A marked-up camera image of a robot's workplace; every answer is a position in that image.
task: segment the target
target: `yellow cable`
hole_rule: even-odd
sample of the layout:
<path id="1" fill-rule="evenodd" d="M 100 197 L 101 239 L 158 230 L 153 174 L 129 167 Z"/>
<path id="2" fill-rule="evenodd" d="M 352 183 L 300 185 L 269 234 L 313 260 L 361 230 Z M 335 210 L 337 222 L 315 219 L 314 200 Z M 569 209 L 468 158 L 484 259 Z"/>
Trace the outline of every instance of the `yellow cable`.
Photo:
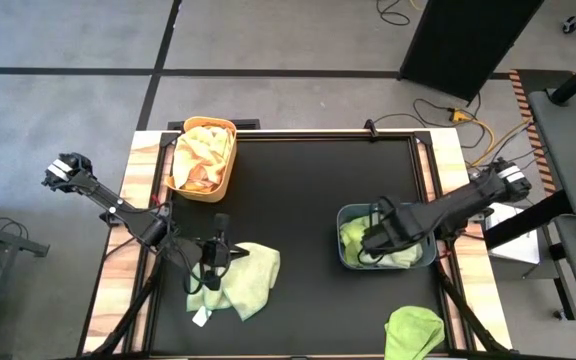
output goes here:
<path id="1" fill-rule="evenodd" d="M 484 154 L 490 153 L 492 149 L 494 149 L 494 146 L 492 144 L 495 143 L 495 132 L 492 131 L 490 126 L 486 125 L 485 123 L 479 120 L 472 119 L 471 122 L 474 122 L 475 124 L 481 126 L 484 130 L 488 131 L 488 135 L 490 135 L 490 143 L 488 144 L 488 149 L 486 149 L 486 152 Z"/>
<path id="2" fill-rule="evenodd" d="M 410 0 L 410 5 L 412 5 L 412 7 L 414 7 L 416 10 L 423 11 L 422 8 L 420 8 L 419 6 L 417 6 L 417 4 L 415 4 L 415 0 Z"/>
<path id="3" fill-rule="evenodd" d="M 481 155 L 481 156 L 479 157 L 479 159 L 473 161 L 472 164 L 470 164 L 470 167 L 475 167 L 475 166 L 481 164 L 481 163 L 486 159 L 486 157 L 488 157 L 488 155 L 490 155 L 490 153 L 492 152 L 492 150 L 494 150 L 497 146 L 499 146 L 499 144 L 501 144 L 501 143 L 503 143 L 504 141 L 506 141 L 506 139 L 507 139 L 510 135 L 512 135 L 517 129 L 519 129 L 519 128 L 522 127 L 522 126 L 525 126 L 526 124 L 528 124 L 528 123 L 531 122 L 531 121 L 532 121 L 532 119 L 530 119 L 530 120 L 524 120 L 524 121 L 522 121 L 521 123 L 519 123 L 519 125 L 515 126 L 515 127 L 512 128 L 510 131 L 508 131 L 504 136 L 501 137 L 501 139 L 499 139 L 499 141 L 497 141 L 497 142 L 495 143 L 495 145 L 493 145 L 492 147 L 488 147 L 488 150 L 486 150 L 486 152 L 485 152 L 483 155 Z"/>

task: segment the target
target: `orange basket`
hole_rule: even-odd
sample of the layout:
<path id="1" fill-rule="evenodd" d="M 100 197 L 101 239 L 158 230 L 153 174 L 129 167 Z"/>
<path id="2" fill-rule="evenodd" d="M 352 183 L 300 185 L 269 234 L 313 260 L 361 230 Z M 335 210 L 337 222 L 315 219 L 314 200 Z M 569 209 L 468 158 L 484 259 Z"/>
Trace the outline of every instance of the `orange basket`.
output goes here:
<path id="1" fill-rule="evenodd" d="M 221 183 L 217 188 L 211 192 L 199 192 L 199 191 L 189 191 L 184 189 L 175 188 L 175 181 L 172 176 L 168 176 L 164 179 L 164 183 L 170 189 L 181 194 L 181 196 L 186 199 L 203 201 L 214 203 L 226 196 L 226 189 L 228 189 L 228 181 L 230 180 L 230 173 L 232 172 L 232 166 L 235 163 L 235 155 L 237 155 L 237 128 L 235 124 L 228 120 L 214 119 L 208 117 L 194 116 L 184 122 L 184 132 L 197 127 L 197 126 L 217 126 L 225 129 L 230 129 L 233 134 L 232 150 L 226 159 L 226 168 L 221 177 Z"/>

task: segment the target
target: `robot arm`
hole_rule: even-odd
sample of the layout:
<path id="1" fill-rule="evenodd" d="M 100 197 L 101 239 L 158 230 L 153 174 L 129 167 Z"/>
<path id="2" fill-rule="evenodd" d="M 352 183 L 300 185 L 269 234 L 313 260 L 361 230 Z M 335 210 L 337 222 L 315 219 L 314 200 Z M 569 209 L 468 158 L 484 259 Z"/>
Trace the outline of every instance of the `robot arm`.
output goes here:
<path id="1" fill-rule="evenodd" d="M 455 240 L 468 219 L 494 202 L 515 202 L 530 192 L 530 182 L 514 164 L 503 159 L 493 162 L 469 184 L 429 203 L 394 204 L 382 198 L 384 218 L 365 231 L 364 250 L 377 257 L 406 249 L 434 232 L 437 239 Z"/>
<path id="2" fill-rule="evenodd" d="M 230 246 L 225 236 L 228 216 L 215 216 L 216 235 L 210 240 L 174 236 L 175 224 L 161 209 L 136 209 L 101 184 L 93 175 L 92 164 L 81 154 L 59 154 L 48 166 L 43 185 L 51 190 L 84 195 L 126 225 L 137 241 L 157 255 L 172 261 L 188 272 L 201 263 L 209 267 L 202 279 L 212 290 L 220 286 L 214 268 L 248 255 L 246 250 Z"/>

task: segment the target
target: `white tag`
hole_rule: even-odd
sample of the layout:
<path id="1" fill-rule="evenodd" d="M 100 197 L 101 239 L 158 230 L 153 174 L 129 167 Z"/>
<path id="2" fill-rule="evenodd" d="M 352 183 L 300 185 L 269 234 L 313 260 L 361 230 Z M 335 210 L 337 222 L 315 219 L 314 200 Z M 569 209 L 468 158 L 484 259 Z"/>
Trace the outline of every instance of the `white tag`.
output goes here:
<path id="1" fill-rule="evenodd" d="M 210 319 L 211 314 L 212 311 L 206 309 L 205 306 L 202 306 L 199 308 L 199 310 L 197 310 L 195 316 L 192 317 L 192 322 L 197 324 L 199 327 L 204 327 L 208 319 Z"/>

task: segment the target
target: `wooden frame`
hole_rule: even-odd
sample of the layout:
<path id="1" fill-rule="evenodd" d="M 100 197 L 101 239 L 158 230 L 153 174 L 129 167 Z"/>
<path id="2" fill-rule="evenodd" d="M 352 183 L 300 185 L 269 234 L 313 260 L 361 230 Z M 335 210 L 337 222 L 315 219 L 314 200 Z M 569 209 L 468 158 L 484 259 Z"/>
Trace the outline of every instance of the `wooden frame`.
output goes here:
<path id="1" fill-rule="evenodd" d="M 286 132 L 331 132 L 331 133 L 357 133 L 367 130 L 242 130 L 241 132 L 257 133 L 286 133 Z M 436 162 L 437 173 L 443 193 L 450 192 L 466 183 L 468 175 L 459 145 L 459 138 L 454 129 L 387 129 L 380 130 L 384 133 L 393 132 L 430 132 L 432 138 L 433 157 Z M 159 142 L 163 131 L 138 131 L 135 132 L 130 148 L 130 156 L 126 166 L 126 173 L 120 195 L 126 201 L 136 207 L 147 207 L 150 201 L 150 193 L 155 173 Z M 433 179 L 430 172 L 429 154 L 426 147 L 420 144 L 419 154 L 423 180 L 429 199 L 435 197 Z M 167 152 L 164 160 L 164 178 L 170 171 L 172 163 L 172 151 Z M 163 183 L 159 189 L 159 200 L 164 201 L 167 188 Z M 479 226 L 470 226 L 468 233 L 481 236 Z M 116 227 L 110 231 L 106 252 L 119 246 L 130 235 L 124 227 Z M 139 258 L 140 245 L 130 243 L 109 258 L 101 265 L 100 277 L 94 292 L 91 304 L 89 321 L 85 324 L 85 339 L 82 339 L 81 351 L 92 351 L 103 343 L 106 336 L 113 330 L 121 316 L 130 304 L 137 259 Z M 492 267 L 488 259 L 486 245 L 481 240 L 469 237 L 461 237 L 455 243 L 455 252 L 459 263 L 461 280 L 466 296 L 466 301 L 477 315 L 483 325 L 490 331 L 495 339 L 507 348 L 511 348 L 510 337 L 506 328 L 505 317 L 497 286 L 492 273 Z M 442 260 L 446 272 L 448 266 L 446 260 Z M 147 269 L 152 267 L 153 258 L 149 258 Z M 448 299 L 451 314 L 451 325 L 457 348 L 465 349 L 466 341 L 461 318 L 454 304 Z M 145 318 L 148 304 L 146 303 L 136 322 L 135 341 L 132 351 L 140 351 L 144 337 Z M 483 350 L 477 342 L 477 348 Z"/>

